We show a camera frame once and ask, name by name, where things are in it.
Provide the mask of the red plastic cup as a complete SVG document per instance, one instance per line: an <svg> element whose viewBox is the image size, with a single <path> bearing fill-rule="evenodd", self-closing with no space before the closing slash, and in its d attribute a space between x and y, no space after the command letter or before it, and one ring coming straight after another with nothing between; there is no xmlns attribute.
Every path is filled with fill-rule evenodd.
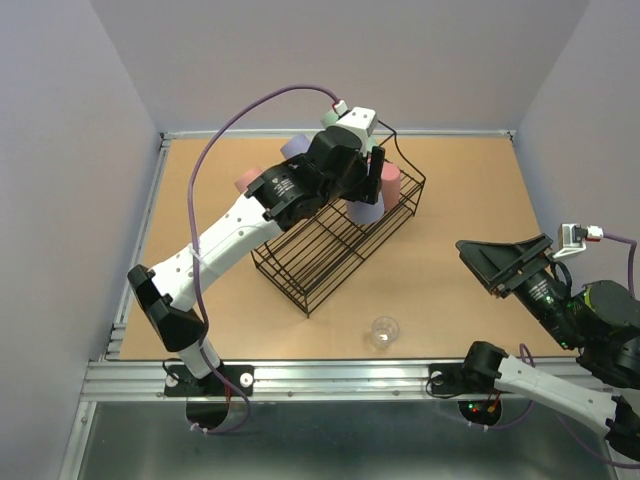
<svg viewBox="0 0 640 480"><path fill-rule="evenodd" d="M391 162L385 162L381 173L382 196L386 211L392 210L400 199L401 171Z"/></svg>

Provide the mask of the dark purple plastic cup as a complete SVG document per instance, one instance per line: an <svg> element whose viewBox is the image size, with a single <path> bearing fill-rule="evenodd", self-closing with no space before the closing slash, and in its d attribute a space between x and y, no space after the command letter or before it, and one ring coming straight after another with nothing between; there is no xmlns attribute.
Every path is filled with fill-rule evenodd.
<svg viewBox="0 0 640 480"><path fill-rule="evenodd" d="M346 201L345 205L348 218L354 224L358 225L375 223L382 218L385 212L382 194L378 195L376 202L373 204L360 201Z"/></svg>

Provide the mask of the light purple plastic cup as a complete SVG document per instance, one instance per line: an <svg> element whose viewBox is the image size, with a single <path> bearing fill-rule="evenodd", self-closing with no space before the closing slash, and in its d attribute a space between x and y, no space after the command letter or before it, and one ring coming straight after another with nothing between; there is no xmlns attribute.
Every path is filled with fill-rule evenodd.
<svg viewBox="0 0 640 480"><path fill-rule="evenodd" d="M291 159L297 155L304 154L308 151L311 140L305 134L297 134L286 141L280 148L280 152L285 160Z"/></svg>

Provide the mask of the clear plastic cup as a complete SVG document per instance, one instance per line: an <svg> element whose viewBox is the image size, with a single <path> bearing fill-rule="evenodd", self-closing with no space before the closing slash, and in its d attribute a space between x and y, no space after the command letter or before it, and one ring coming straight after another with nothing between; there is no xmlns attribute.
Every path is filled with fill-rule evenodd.
<svg viewBox="0 0 640 480"><path fill-rule="evenodd" d="M399 323L390 316L376 318L371 325L371 342L376 348L384 349L399 337Z"/></svg>

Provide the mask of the pink plastic cup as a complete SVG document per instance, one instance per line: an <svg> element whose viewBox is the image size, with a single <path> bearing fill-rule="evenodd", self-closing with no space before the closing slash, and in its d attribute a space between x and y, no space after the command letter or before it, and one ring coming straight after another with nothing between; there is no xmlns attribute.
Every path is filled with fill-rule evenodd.
<svg viewBox="0 0 640 480"><path fill-rule="evenodd" d="M261 174L263 170L260 167L254 167L243 173L235 182L234 185L236 189L243 193L247 190L248 186L256 180Z"/></svg>

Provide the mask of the green plastic cup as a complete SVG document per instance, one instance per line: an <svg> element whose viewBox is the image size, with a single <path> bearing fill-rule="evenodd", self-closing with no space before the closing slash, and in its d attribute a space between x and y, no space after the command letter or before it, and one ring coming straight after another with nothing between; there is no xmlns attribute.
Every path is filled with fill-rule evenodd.
<svg viewBox="0 0 640 480"><path fill-rule="evenodd" d="M339 120L339 115L333 110L326 112L321 118L321 125L324 129L333 126Z"/></svg>

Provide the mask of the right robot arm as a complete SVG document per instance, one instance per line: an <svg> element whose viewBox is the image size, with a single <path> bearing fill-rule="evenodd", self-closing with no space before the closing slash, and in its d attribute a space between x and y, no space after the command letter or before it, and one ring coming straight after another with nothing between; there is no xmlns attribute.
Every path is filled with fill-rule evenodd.
<svg viewBox="0 0 640 480"><path fill-rule="evenodd" d="M631 284L597 280L572 291L566 257L607 238L598 226L563 224L558 250L545 234L518 243L460 240L459 257L497 298L515 296L577 364L602 383L639 387L639 301ZM639 415L620 394L591 391L527 365L486 341L474 342L460 366L472 390L496 389L524 396L599 434L616 452L639 458Z"/></svg>

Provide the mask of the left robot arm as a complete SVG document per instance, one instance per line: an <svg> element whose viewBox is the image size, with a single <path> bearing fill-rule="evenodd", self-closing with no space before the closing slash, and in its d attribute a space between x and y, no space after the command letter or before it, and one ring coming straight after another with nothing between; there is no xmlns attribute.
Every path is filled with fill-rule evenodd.
<svg viewBox="0 0 640 480"><path fill-rule="evenodd" d="M258 246L314 217L336 199L376 204L382 197L385 151L351 131L329 126L313 138L297 135L283 162L249 179L231 208L178 253L127 279L165 349L188 369L199 393L215 392L223 362L208 340L203 292Z"/></svg>

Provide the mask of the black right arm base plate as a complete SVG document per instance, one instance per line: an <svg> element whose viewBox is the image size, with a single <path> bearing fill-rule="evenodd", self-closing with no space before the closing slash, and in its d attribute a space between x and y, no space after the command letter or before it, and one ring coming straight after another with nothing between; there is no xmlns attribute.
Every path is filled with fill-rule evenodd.
<svg viewBox="0 0 640 480"><path fill-rule="evenodd" d="M426 392L435 398L449 399L496 392L493 380L466 373L461 362L429 363L427 370Z"/></svg>

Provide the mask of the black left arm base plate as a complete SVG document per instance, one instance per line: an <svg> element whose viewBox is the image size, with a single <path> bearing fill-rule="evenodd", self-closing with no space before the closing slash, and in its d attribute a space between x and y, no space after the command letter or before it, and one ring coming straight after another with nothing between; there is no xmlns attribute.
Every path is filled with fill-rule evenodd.
<svg viewBox="0 0 640 480"><path fill-rule="evenodd" d="M226 386L214 375L203 379L194 377L182 363L164 363L165 385L163 394L170 398L187 397L223 397L228 391ZM253 394L255 368L249 364L226 364L225 378L246 396Z"/></svg>

